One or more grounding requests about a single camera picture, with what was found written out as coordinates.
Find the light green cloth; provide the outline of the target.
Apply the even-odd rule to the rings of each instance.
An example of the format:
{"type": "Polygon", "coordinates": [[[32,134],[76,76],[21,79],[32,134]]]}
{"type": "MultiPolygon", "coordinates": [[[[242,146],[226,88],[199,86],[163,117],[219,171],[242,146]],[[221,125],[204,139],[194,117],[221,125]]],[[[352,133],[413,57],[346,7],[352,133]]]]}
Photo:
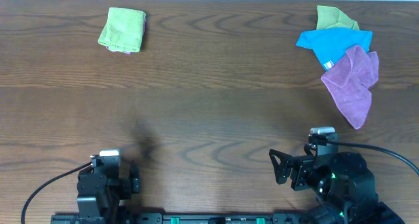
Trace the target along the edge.
{"type": "Polygon", "coordinates": [[[145,33],[146,13],[110,7],[98,43],[112,52],[139,52],[145,33]]]}

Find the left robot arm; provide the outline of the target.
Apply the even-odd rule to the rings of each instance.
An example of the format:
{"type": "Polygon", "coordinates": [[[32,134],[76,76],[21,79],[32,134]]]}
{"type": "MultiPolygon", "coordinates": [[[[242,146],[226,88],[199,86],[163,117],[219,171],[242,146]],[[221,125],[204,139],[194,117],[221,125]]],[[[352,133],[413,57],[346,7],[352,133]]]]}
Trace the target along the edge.
{"type": "Polygon", "coordinates": [[[129,176],[119,177],[120,162],[104,157],[92,160],[92,167],[81,171],[77,183],[79,224],[132,224],[136,214],[120,205],[139,193],[139,169],[130,163],[129,176]]]}

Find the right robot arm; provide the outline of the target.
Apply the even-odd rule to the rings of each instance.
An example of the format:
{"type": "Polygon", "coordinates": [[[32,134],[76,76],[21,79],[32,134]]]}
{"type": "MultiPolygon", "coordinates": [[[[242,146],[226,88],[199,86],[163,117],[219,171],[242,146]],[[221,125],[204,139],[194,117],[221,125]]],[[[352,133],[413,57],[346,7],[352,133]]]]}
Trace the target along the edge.
{"type": "Polygon", "coordinates": [[[293,157],[269,151],[277,184],[291,180],[294,191],[311,189],[319,205],[285,217],[283,223],[402,224],[376,193],[373,173],[359,153],[336,151],[293,157]]]}

